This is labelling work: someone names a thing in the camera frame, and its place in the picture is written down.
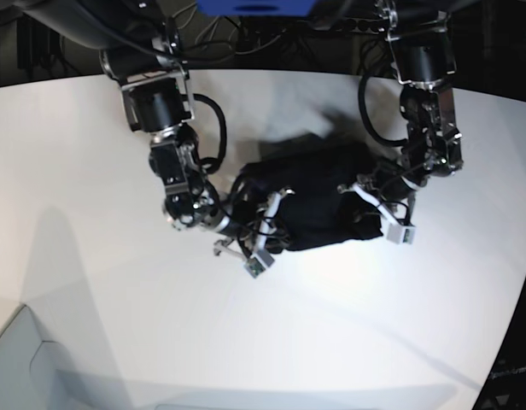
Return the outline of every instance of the white surface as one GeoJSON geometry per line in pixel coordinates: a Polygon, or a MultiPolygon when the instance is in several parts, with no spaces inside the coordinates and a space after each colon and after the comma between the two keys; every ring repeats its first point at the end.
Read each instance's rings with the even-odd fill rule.
{"type": "MultiPolygon", "coordinates": [[[[223,185],[257,159],[255,140],[323,135],[323,112],[358,113],[349,77],[193,80],[229,121],[223,185]]],[[[389,138],[405,136],[398,90],[370,87],[389,138]]],[[[456,103],[465,170],[421,192],[415,245],[281,255],[253,280],[212,256],[215,236],[164,223],[147,138],[129,132],[114,83],[2,89],[0,296],[34,310],[101,409],[469,409],[526,273],[526,104],[465,91],[456,103]]],[[[196,128],[215,152],[206,108],[196,128]]]]}

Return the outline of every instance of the black garment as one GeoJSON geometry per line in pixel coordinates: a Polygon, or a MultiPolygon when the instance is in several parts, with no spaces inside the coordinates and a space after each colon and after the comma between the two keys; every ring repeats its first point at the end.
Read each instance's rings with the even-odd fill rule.
{"type": "Polygon", "coordinates": [[[291,236],[288,250],[318,248],[349,239],[381,237],[381,220],[355,193],[339,194],[359,173],[372,173],[376,162],[362,143],[312,154],[248,164],[240,179],[250,201],[265,202],[274,191],[289,187],[295,195],[280,203],[278,218],[291,236]]]}

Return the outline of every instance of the blue panel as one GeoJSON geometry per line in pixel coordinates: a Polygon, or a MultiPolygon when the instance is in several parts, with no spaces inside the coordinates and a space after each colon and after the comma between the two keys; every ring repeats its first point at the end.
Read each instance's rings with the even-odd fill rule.
{"type": "Polygon", "coordinates": [[[317,0],[198,0],[207,15],[307,15],[317,0]]]}

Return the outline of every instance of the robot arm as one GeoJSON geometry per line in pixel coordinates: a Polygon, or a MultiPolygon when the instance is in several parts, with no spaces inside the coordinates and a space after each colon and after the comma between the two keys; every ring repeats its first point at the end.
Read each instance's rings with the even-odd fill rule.
{"type": "MultiPolygon", "coordinates": [[[[446,3],[452,9],[459,2],[446,3]]],[[[219,194],[208,178],[225,157],[225,117],[216,102],[192,93],[184,64],[189,57],[178,30],[154,0],[17,0],[15,5],[101,51],[104,72],[120,85],[131,129],[152,136],[149,163],[164,185],[169,222],[179,230],[200,226],[224,235],[214,253],[237,256],[254,278],[272,265],[272,254],[283,250],[380,237],[381,216],[389,225],[388,239],[411,243],[415,192],[430,176],[445,177],[462,167],[449,83],[455,64],[447,14],[427,3],[377,2],[389,23],[394,59],[379,64],[393,62],[404,85],[400,111],[407,120],[407,140],[378,136],[362,109],[365,86],[379,66],[369,70],[359,88],[366,129],[379,143],[400,148],[398,163],[375,159],[363,144],[353,144],[248,164],[227,195],[219,194]],[[189,126],[196,102],[209,105],[219,118],[216,158],[198,155],[198,136],[189,126]],[[393,205],[406,208],[403,218],[393,205]],[[235,241],[242,252],[229,248],[235,241]]]]}

